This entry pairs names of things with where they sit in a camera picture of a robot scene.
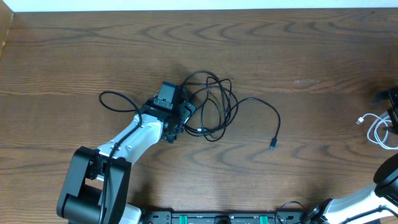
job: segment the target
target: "green terminal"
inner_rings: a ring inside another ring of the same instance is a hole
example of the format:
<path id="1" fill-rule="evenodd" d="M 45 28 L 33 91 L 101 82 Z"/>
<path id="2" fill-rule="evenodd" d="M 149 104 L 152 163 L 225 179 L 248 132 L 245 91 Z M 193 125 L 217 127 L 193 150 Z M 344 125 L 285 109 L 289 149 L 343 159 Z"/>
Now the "green terminal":
<path id="1" fill-rule="evenodd" d="M 188 224 L 188 216 L 180 215 L 180 224 Z"/>
<path id="2" fill-rule="evenodd" d="M 268 224 L 268 216 L 260 216 L 260 224 Z"/>

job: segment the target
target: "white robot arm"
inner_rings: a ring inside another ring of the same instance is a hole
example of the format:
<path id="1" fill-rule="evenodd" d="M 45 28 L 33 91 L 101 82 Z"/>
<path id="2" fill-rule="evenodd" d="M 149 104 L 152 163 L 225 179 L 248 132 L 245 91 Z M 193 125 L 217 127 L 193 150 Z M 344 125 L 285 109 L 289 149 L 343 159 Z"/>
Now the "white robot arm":
<path id="1" fill-rule="evenodd" d="M 374 184 L 345 198 L 324 201 L 308 219 L 316 224 L 360 224 L 398 217 L 398 154 L 380 166 L 373 181 Z"/>

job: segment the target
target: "white cable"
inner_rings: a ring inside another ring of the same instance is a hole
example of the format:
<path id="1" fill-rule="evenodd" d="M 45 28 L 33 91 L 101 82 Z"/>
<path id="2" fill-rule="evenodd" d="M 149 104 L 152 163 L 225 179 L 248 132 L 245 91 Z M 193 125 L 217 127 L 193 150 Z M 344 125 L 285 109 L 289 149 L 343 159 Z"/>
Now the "white cable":
<path id="1" fill-rule="evenodd" d="M 386 126 L 386 128 L 388 128 L 388 123 L 391 123 L 391 120 L 389 119 L 389 115 L 388 112 L 384 112 L 382 115 L 378 116 L 372 113 L 367 113 L 364 114 L 362 117 L 359 117 L 356 124 L 361 124 L 364 121 L 364 118 L 367 116 L 373 116 L 376 119 L 373 121 L 372 125 L 370 126 L 368 133 L 367 133 L 367 137 L 368 140 L 371 141 L 374 144 L 378 144 L 381 147 L 383 147 L 384 149 L 398 149 L 398 146 L 396 147 L 391 147 L 391 146 L 387 146 L 385 144 L 385 141 L 388 138 L 388 130 L 386 130 L 386 133 L 384 134 L 383 140 L 380 139 L 379 134 L 377 133 L 379 127 L 381 124 L 384 124 Z M 371 139 L 371 131 L 373 130 L 373 136 L 375 138 L 375 140 Z"/>

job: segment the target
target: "tangled cable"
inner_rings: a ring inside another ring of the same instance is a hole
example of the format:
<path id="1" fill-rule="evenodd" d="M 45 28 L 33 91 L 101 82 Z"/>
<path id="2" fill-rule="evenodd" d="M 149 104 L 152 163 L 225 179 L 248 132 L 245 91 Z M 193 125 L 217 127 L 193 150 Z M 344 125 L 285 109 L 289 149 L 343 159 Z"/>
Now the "tangled cable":
<path id="1" fill-rule="evenodd" d="M 192 82 L 188 82 L 189 79 L 191 79 L 193 76 L 198 75 L 198 74 L 207 74 L 209 76 L 207 76 L 206 78 L 206 83 L 192 83 Z M 228 82 L 229 83 L 229 89 L 225 88 L 223 86 L 224 82 Z M 201 128 L 193 128 L 191 126 L 189 126 L 187 123 L 184 126 L 185 131 L 190 134 L 191 136 L 195 136 L 195 137 L 205 137 L 205 139 L 207 141 L 210 142 L 215 142 L 220 140 L 226 131 L 226 128 L 232 123 L 232 121 L 235 119 L 236 114 L 238 113 L 238 109 L 239 109 L 239 105 L 246 101 L 246 100 L 255 100 L 255 101 L 259 101 L 265 105 L 267 105 L 268 107 L 270 107 L 272 110 L 275 111 L 276 115 L 278 116 L 278 126 L 275 132 L 275 136 L 272 138 L 271 144 L 269 149 L 273 150 L 275 148 L 276 142 L 277 142 L 277 135 L 279 133 L 279 129 L 280 129 L 280 115 L 278 113 L 278 111 L 269 103 L 265 102 L 262 99 L 259 98 L 255 98 L 255 97 L 249 97 L 249 98 L 245 98 L 243 100 L 238 101 L 237 97 L 235 96 L 235 94 L 232 92 L 232 83 L 231 80 L 226 78 L 226 79 L 222 79 L 220 80 L 213 72 L 209 72 L 206 70 L 200 70 L 197 71 L 193 74 L 191 74 L 190 76 L 188 76 L 184 82 L 182 83 L 182 85 L 185 86 L 204 86 L 202 89 L 194 92 L 194 94 L 192 94 L 191 96 L 188 96 L 188 93 L 185 91 L 185 96 L 186 99 L 188 101 L 192 101 L 192 98 L 195 97 L 195 95 L 197 95 L 198 93 L 202 92 L 202 91 L 206 91 L 206 98 L 203 101 L 203 103 L 197 107 L 197 109 L 192 113 L 191 117 L 197 113 L 198 111 L 200 111 L 200 123 L 201 123 Z M 221 107 L 222 110 L 220 109 L 220 107 L 216 104 L 216 102 L 214 100 L 212 100 L 209 97 L 209 90 L 212 88 L 217 88 L 220 90 L 221 92 Z M 215 128 L 206 128 L 204 123 L 203 123 L 203 110 L 205 108 L 205 105 L 210 102 L 212 103 L 218 112 L 218 125 Z M 212 136 L 212 134 L 218 132 L 218 131 L 222 131 L 221 135 L 217 138 L 214 138 Z"/>
<path id="2" fill-rule="evenodd" d="M 384 124 L 386 129 L 389 127 L 388 123 L 391 123 L 392 121 L 390 120 L 390 116 L 388 115 L 388 112 L 384 112 L 383 114 L 381 114 L 380 116 L 372 114 L 372 113 L 367 113 L 364 114 L 362 117 L 359 117 L 356 124 L 361 124 L 365 117 L 367 116 L 373 116 L 376 119 L 373 121 L 372 125 L 370 126 L 370 128 L 368 129 L 368 133 L 367 133 L 367 137 L 368 140 L 371 141 L 374 144 L 378 144 L 380 145 L 383 149 L 398 149 L 398 146 L 396 147 L 392 147 L 392 146 L 387 146 L 385 144 L 385 142 L 387 141 L 388 138 L 388 130 L 386 130 L 383 139 L 380 138 L 379 133 L 377 132 L 380 128 L 380 125 Z"/>

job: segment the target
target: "cable connector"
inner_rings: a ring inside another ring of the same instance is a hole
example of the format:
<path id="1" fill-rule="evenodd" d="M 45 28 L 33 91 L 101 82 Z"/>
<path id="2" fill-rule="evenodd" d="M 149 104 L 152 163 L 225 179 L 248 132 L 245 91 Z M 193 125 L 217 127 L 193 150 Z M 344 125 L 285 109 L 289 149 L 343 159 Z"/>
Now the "cable connector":
<path id="1" fill-rule="evenodd" d="M 278 141 L 278 139 L 272 138 L 271 143 L 269 144 L 269 150 L 274 150 L 275 149 L 277 141 Z"/>
<path id="2" fill-rule="evenodd" d="M 360 125 L 364 121 L 363 117 L 359 117 L 358 120 L 356 121 L 357 125 Z"/>

